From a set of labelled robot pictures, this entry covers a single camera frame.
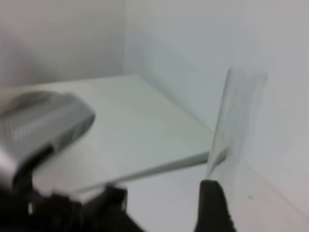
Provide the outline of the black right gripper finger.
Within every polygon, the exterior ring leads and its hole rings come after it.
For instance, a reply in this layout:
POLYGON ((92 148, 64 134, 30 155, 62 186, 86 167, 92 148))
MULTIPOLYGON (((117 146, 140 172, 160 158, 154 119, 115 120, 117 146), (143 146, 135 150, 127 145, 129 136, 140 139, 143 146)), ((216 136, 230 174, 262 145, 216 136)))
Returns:
POLYGON ((199 188, 196 232, 235 232, 225 193, 219 182, 203 180, 199 188))

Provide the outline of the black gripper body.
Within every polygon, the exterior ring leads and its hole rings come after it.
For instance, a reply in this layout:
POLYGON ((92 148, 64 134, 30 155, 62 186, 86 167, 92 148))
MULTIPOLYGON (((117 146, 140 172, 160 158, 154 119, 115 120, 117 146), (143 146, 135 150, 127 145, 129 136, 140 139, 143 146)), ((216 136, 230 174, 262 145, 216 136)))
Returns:
POLYGON ((2 232, 141 232, 126 211, 127 189, 106 185, 82 203, 67 195, 40 194, 28 181, 21 189, 0 189, 2 232))

